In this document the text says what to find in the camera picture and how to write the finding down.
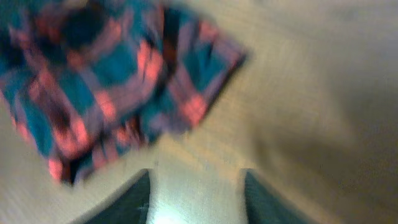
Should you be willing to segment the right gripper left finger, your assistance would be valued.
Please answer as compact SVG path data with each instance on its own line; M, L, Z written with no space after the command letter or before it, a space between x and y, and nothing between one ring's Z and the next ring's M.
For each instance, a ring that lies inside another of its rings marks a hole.
M107 198L101 210L93 210L84 224L146 224L150 207L150 172L142 169L129 179L116 196Z

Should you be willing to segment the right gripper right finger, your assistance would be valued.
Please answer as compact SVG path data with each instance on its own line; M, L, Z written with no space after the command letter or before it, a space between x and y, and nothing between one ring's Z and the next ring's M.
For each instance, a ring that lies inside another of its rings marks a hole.
M288 202L274 188L262 184L254 169L244 171L244 203L248 224L310 224L317 223Z

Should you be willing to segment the red navy plaid shirt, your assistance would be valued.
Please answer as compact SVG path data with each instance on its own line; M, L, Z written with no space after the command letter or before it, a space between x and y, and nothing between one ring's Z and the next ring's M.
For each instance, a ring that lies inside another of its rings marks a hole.
M244 57L170 2L1 2L1 98L61 182L197 126Z

